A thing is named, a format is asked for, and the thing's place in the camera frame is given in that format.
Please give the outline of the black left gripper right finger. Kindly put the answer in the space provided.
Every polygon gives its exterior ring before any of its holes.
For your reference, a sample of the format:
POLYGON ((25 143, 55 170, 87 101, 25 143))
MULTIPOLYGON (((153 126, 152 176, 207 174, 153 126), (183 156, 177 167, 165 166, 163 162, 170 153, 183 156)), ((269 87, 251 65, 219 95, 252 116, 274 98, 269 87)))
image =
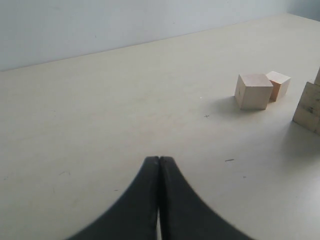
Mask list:
POLYGON ((163 240, 250 240, 192 189, 174 158, 159 159, 158 208, 163 240))

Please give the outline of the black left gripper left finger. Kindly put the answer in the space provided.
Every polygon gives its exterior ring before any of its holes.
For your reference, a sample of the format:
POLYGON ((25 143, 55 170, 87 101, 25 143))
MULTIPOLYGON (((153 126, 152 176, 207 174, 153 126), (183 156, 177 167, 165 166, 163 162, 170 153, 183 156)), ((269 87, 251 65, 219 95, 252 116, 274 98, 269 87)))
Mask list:
POLYGON ((71 240, 156 240, 160 158, 146 157, 122 196, 71 240))

